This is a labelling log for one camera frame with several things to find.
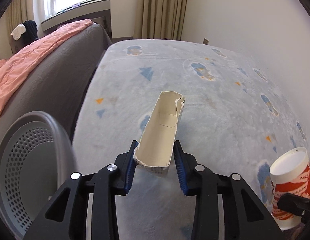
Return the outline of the right beige curtain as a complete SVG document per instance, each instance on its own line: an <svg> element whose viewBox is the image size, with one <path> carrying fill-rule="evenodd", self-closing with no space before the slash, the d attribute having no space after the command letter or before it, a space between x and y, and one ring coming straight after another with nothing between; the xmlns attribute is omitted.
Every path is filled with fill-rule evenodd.
<svg viewBox="0 0 310 240"><path fill-rule="evenodd" d="M180 40L187 0L137 0L135 39Z"/></svg>

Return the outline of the chair with dark clothes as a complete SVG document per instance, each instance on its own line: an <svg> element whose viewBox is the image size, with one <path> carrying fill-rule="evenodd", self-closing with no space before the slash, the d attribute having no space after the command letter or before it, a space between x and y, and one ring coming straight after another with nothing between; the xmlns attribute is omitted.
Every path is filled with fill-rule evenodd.
<svg viewBox="0 0 310 240"><path fill-rule="evenodd" d="M17 25L9 36L9 45L13 54L18 53L22 48L38 40L37 24L28 20Z"/></svg>

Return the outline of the pink quilt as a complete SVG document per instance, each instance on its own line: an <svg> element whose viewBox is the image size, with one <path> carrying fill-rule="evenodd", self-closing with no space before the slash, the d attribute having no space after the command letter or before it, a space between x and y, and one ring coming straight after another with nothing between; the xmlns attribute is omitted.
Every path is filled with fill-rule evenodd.
<svg viewBox="0 0 310 240"><path fill-rule="evenodd" d="M11 58L0 60L0 115L12 95L48 55L91 25L90 19L68 23L25 46Z"/></svg>

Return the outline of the grey bed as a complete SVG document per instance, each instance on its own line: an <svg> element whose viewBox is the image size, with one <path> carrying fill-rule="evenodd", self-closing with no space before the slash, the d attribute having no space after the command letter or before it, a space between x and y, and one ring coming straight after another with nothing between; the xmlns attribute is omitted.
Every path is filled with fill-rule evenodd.
<svg viewBox="0 0 310 240"><path fill-rule="evenodd" d="M6 103L0 115L0 144L13 122L31 111L52 115L73 138L89 83L110 45L105 29L93 23L48 55Z"/></svg>

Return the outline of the light blue patterned blanket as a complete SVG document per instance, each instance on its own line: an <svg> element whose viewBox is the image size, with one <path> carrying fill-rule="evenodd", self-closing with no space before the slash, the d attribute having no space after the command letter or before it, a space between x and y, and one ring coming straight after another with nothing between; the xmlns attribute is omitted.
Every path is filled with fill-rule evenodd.
<svg viewBox="0 0 310 240"><path fill-rule="evenodd" d="M222 48L126 40L105 52L85 96L73 148L91 174L139 140L163 91L185 97L176 139L213 172L243 176L267 209L269 168L310 136L281 90L251 59Z"/></svg>

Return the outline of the grey window desk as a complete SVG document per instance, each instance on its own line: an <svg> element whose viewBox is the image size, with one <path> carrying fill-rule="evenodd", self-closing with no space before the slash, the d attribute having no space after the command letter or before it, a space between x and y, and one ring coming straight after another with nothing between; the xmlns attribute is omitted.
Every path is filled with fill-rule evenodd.
<svg viewBox="0 0 310 240"><path fill-rule="evenodd" d="M42 32L39 36L42 37L48 35L66 23L84 20L86 18L103 26L107 34L112 37L110 0L95 0L86 2L79 7L75 7L57 14L48 20L44 20L38 27L41 28Z"/></svg>

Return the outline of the left beige curtain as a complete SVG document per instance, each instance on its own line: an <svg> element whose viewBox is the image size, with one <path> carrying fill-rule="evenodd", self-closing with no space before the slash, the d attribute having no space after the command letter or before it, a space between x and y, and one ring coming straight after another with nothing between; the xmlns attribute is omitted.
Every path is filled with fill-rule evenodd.
<svg viewBox="0 0 310 240"><path fill-rule="evenodd" d="M12 0L5 14L7 31L8 35L10 35L17 25L29 20L27 0Z"/></svg>

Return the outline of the wall socket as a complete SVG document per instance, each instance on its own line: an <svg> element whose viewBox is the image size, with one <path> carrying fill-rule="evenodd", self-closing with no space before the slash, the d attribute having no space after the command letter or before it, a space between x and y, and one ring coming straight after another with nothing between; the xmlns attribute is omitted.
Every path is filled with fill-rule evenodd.
<svg viewBox="0 0 310 240"><path fill-rule="evenodd" d="M208 45L208 44L209 44L209 40L208 40L208 39L206 39L206 38L204 38L204 39L203 39L203 44Z"/></svg>

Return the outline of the grey perforated trash basket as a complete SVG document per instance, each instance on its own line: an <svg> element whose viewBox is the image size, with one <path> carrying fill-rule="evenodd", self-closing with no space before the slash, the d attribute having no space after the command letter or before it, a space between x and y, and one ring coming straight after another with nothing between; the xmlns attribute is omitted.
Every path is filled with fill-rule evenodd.
<svg viewBox="0 0 310 240"><path fill-rule="evenodd" d="M69 136L54 117L33 111L12 124L0 144L0 218L15 239L75 169Z"/></svg>

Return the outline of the beige curtain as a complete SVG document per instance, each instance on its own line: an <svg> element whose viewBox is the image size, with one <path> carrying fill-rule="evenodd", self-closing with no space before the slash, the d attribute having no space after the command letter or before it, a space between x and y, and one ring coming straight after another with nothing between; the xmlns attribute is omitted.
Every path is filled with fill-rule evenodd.
<svg viewBox="0 0 310 240"><path fill-rule="evenodd" d="M187 0L137 0L135 39L180 40Z"/></svg>
<svg viewBox="0 0 310 240"><path fill-rule="evenodd" d="M17 25L29 20L27 0L12 0L5 14L7 31L8 35L10 35Z"/></svg>

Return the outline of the red white paper cup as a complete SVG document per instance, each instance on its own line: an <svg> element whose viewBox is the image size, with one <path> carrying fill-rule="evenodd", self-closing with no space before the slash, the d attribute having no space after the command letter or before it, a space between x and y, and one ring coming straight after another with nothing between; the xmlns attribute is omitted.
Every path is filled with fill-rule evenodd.
<svg viewBox="0 0 310 240"><path fill-rule="evenodd" d="M301 223L301 218L278 207L280 197L291 193L310 199L310 159L306 148L297 147L281 155L270 167L272 217L281 230Z"/></svg>

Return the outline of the torn white carton box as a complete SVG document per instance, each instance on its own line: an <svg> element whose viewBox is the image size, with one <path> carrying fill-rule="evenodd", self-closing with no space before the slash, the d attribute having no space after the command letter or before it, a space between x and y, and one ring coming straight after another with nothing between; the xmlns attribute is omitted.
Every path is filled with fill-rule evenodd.
<svg viewBox="0 0 310 240"><path fill-rule="evenodd" d="M168 173L184 104L182 94L162 91L134 150L136 164L158 177Z"/></svg>

